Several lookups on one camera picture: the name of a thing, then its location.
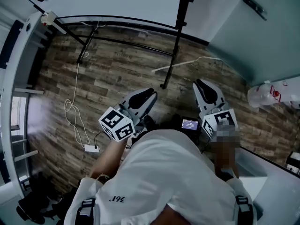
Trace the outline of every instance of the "white t-shirt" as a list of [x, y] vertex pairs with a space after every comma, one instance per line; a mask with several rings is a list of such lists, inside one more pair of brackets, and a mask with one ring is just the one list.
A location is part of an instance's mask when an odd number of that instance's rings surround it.
[[104, 185], [81, 180], [64, 224], [74, 225], [82, 201], [93, 197], [95, 225], [150, 224], [166, 204], [191, 224], [226, 224], [233, 220], [235, 187], [243, 190], [239, 179], [229, 181], [214, 174], [185, 134], [155, 130], [132, 146]]

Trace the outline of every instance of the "wood-patterned flooring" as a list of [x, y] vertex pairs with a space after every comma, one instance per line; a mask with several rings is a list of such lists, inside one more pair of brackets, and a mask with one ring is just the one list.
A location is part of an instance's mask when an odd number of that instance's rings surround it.
[[[73, 27], [76, 34], [88, 35], [90, 28]], [[174, 37], [159, 33], [142, 32], [120, 27], [98, 28], [101, 36], [150, 45], [172, 52]], [[33, 172], [43, 171], [53, 176], [53, 183], [60, 192], [67, 192], [89, 173], [98, 154], [87, 153], [75, 141], [74, 129], [65, 119], [64, 102], [72, 100], [75, 88], [76, 60], [82, 46], [68, 35], [58, 34], [48, 48], [37, 77], [36, 89], [45, 91], [42, 96], [31, 96], [28, 112], [28, 140], [38, 155], [32, 157]], [[197, 117], [198, 110], [192, 90], [197, 78], [215, 83], [234, 108], [241, 134], [241, 145], [279, 165], [292, 150], [299, 147], [298, 117], [285, 105], [253, 109], [247, 102], [246, 83], [222, 61], [198, 60], [193, 64], [175, 67], [166, 90], [161, 90], [167, 70], [151, 70], [170, 63], [170, 57], [107, 41], [93, 39], [88, 47], [89, 56], [80, 65], [75, 105], [87, 134], [93, 138], [101, 127], [100, 116], [109, 106], [114, 106], [131, 91], [152, 87], [158, 100], [150, 112], [160, 123], [174, 113]], [[181, 39], [175, 63], [211, 56], [205, 47]], [[74, 120], [73, 112], [68, 114]], [[83, 127], [78, 122], [82, 141]], [[97, 138], [101, 152], [109, 143], [101, 134]]]

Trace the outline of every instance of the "black metal stand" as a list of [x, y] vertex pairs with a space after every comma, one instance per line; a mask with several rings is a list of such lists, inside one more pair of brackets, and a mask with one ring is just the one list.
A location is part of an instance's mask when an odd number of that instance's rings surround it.
[[[77, 59], [77, 63], [82, 63], [82, 55], [83, 55], [84, 51], [86, 50], [87, 46], [89, 45], [89, 43], [90, 43], [90, 41], [91, 41], [92, 38], [99, 39], [99, 40], [111, 41], [111, 42], [117, 42], [117, 43], [122, 43], [122, 44], [127, 44], [127, 45], [131, 45], [131, 46], [136, 46], [136, 47], [140, 47], [140, 48], [143, 48], [143, 49], [148, 49], [148, 50], [151, 50], [151, 51], [162, 53], [162, 54], [165, 54], [165, 55], [168, 55], [168, 56], [172, 56], [170, 67], [169, 67], [169, 70], [168, 70], [167, 75], [165, 77], [165, 82], [160, 85], [160, 87], [162, 89], [165, 89], [167, 87], [167, 85], [168, 85], [170, 76], [172, 74], [172, 65], [173, 65], [173, 63], [175, 61], [175, 58], [176, 58], [176, 55], [177, 55], [177, 51], [178, 51], [178, 48], [179, 48], [178, 47], [178, 43], [179, 43], [179, 39], [181, 37], [182, 27], [187, 25], [186, 22], [184, 22], [184, 19], [185, 19], [187, 10], [188, 10], [188, 4], [189, 4], [189, 2], [193, 2], [193, 1], [194, 0], [180, 0], [178, 14], [177, 14], [177, 21], [176, 21], [176, 26], [175, 27], [159, 23], [159, 25], [161, 25], [161, 26], [166, 26], [166, 27], [173, 28], [173, 29], [177, 30], [177, 32], [176, 32], [176, 41], [175, 41], [175, 45], [174, 45], [172, 53], [161, 51], [159, 49], [155, 49], [155, 48], [144, 46], [144, 45], [139, 45], [139, 44], [134, 44], [134, 43], [126, 42], [126, 41], [121, 41], [121, 40], [116, 40], [116, 39], [111, 39], [111, 38], [105, 38], [105, 37], [96, 37], [96, 36], [93, 36], [93, 34], [96, 32], [95, 29], [92, 29], [92, 31], [90, 32], [90, 34], [88, 36], [75, 35], [66, 26], [64, 26], [63, 24], [61, 24], [57, 19], [55, 19], [54, 22], [58, 26], [60, 26], [63, 30], [65, 30], [67, 32], [67, 34], [69, 34], [71, 37], [73, 37], [79, 43], [81, 43], [83, 45], [83, 48], [82, 48], [82, 50], [80, 52], [80, 55], [79, 55], [79, 57]], [[37, 10], [39, 10], [41, 13], [45, 13], [44, 10], [42, 10], [37, 5], [34, 5], [34, 7]], [[142, 20], [142, 21], [149, 22], [149, 23], [154, 23], [154, 24], [158, 24], [157, 22], [151, 22], [151, 21], [146, 21], [146, 20]], [[87, 38], [87, 39], [86, 39], [85, 42], [83, 42], [80, 39], [80, 37], [81, 38]]]

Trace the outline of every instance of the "small display screen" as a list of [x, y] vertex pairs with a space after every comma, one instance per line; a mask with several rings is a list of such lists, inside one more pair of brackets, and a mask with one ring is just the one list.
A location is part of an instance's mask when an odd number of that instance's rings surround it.
[[181, 128], [184, 129], [190, 129], [190, 130], [197, 130], [198, 127], [198, 121], [192, 121], [192, 120], [187, 120], [187, 119], [183, 119], [182, 120], [182, 125]]

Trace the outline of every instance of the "person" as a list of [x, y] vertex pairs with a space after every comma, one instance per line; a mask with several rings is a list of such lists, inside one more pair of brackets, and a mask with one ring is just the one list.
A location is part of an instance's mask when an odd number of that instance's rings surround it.
[[[126, 144], [111, 140], [90, 177], [81, 180], [65, 225], [236, 224], [237, 197], [251, 207], [232, 142], [214, 141], [213, 164], [182, 132], [154, 130], [133, 144], [120, 165]], [[252, 224], [248, 218], [243, 224]]]

